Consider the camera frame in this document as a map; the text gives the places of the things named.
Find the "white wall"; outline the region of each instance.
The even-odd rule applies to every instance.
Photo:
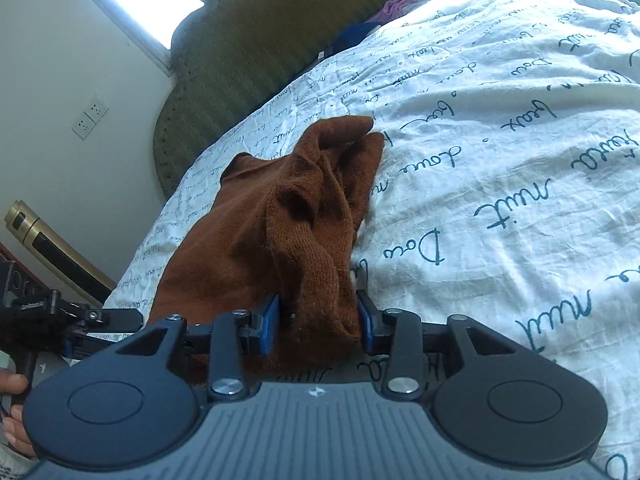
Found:
[[[24,200],[118,281],[164,205],[152,135],[173,85],[91,0],[0,0],[0,219]],[[81,140],[95,92],[110,110]],[[4,222],[0,242],[60,286]]]

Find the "window frame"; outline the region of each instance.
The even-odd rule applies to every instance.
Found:
[[[91,0],[166,76],[174,74],[171,51],[134,20],[116,0]]]

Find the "pink cloth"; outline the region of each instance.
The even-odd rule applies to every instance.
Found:
[[[414,3],[415,0],[389,0],[375,16],[372,16],[367,21],[388,23],[392,20],[397,20],[400,16],[404,16],[402,9]]]

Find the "person's hand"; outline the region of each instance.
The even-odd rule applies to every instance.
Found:
[[[0,394],[21,394],[28,385],[24,375],[14,374],[11,370],[0,368]],[[23,455],[36,456],[22,425],[22,406],[12,406],[10,415],[2,415],[2,428],[9,444]]]

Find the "gold tower fan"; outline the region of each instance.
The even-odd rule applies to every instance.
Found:
[[[4,217],[6,228],[51,272],[91,303],[104,304],[115,283],[83,258],[22,200]]]

